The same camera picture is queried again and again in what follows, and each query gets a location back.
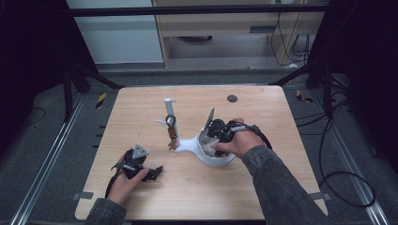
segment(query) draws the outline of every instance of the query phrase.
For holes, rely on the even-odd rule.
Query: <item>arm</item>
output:
[[[243,119],[234,121],[243,123]],[[238,131],[230,143],[218,142],[213,148],[242,159],[253,177],[267,224],[331,224],[275,152],[253,132]]]
[[[126,208],[118,203],[106,199],[97,199],[85,224],[122,224],[126,211]]]
[[[112,184],[107,199],[96,200],[85,224],[122,224],[127,211],[122,204],[129,198],[131,192],[144,179],[148,172],[149,169],[143,169],[132,177],[131,180],[129,180],[125,173],[121,173]]]

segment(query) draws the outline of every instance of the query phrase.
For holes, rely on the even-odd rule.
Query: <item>gray sleeve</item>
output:
[[[331,224],[274,151],[252,148],[242,159],[267,224]]]
[[[94,203],[85,224],[119,225],[123,223],[126,211],[123,206],[115,202],[99,198]]]

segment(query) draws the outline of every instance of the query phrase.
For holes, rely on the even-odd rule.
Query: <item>gray floor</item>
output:
[[[250,36],[213,37],[208,42],[176,38],[171,51],[170,66],[167,69],[156,71],[140,69],[133,73],[104,73],[103,75],[117,83],[131,86],[232,84],[270,83],[291,71],[292,68],[289,66],[281,67],[276,63],[265,37]],[[305,81],[305,76],[295,79],[284,88],[295,118],[320,113],[316,103],[308,103],[296,98],[296,89],[300,89],[305,98],[316,98],[316,94],[320,91],[305,90],[302,88],[303,81]],[[98,134],[104,130],[102,126],[107,123],[117,95],[116,90],[93,80],[90,82],[91,91],[84,95],[82,108],[28,218],[29,224],[79,223],[74,217],[77,202],[71,196],[74,192],[83,190],[97,145],[100,144]],[[107,93],[107,98],[101,109],[95,109],[98,97],[103,92]],[[80,97],[76,92],[74,93],[74,99]],[[336,102],[341,100],[344,100],[344,96],[336,96]],[[35,107],[40,107],[40,109],[32,111],[26,119],[26,124],[37,122],[21,127],[20,134],[9,147],[12,154],[1,160],[0,220],[2,224],[8,224],[21,205],[63,125],[62,86],[58,85],[39,94],[35,99]],[[346,109],[347,106],[344,106],[335,111],[333,125],[342,135],[346,147],[363,176],[374,187],[377,202],[389,223],[398,224],[398,215],[395,213],[398,206],[398,199],[395,196],[398,190],[397,175],[385,159],[372,157],[370,145],[355,116]],[[302,124],[312,119],[314,118],[300,119],[297,123]],[[321,180],[317,158],[321,136],[304,134],[320,133],[325,124],[324,120],[320,120],[298,129],[303,134],[301,139],[318,181]],[[331,131],[326,136],[323,148],[322,162],[326,173],[346,169],[339,148],[330,134]],[[350,178],[338,176],[331,178],[330,182],[346,198],[360,203],[358,192]],[[321,190],[324,193],[330,193],[327,187],[321,187]],[[332,193],[330,195],[332,200],[326,201],[326,204],[329,217],[336,224],[374,224],[369,217],[369,210],[349,206]]]

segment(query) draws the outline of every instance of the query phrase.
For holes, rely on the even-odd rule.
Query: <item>hand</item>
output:
[[[134,177],[132,177],[131,180],[129,180],[124,172],[121,173],[112,185],[107,199],[114,203],[123,204],[129,198],[134,188],[148,174],[148,172],[148,168],[142,169]]]
[[[233,119],[233,121],[243,123],[242,118]],[[238,158],[243,158],[249,150],[258,145],[264,145],[263,140],[259,136],[252,131],[241,130],[235,133],[234,139],[231,142],[217,142],[212,144],[212,148],[232,153]]]

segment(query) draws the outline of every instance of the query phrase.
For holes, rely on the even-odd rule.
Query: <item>metal frame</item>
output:
[[[193,7],[114,7],[114,8],[73,8],[52,10],[48,13],[72,17],[104,16],[143,16],[176,14],[215,14],[215,13],[261,13],[261,12],[317,12],[342,8],[329,4],[288,4],[288,5],[230,5]]]

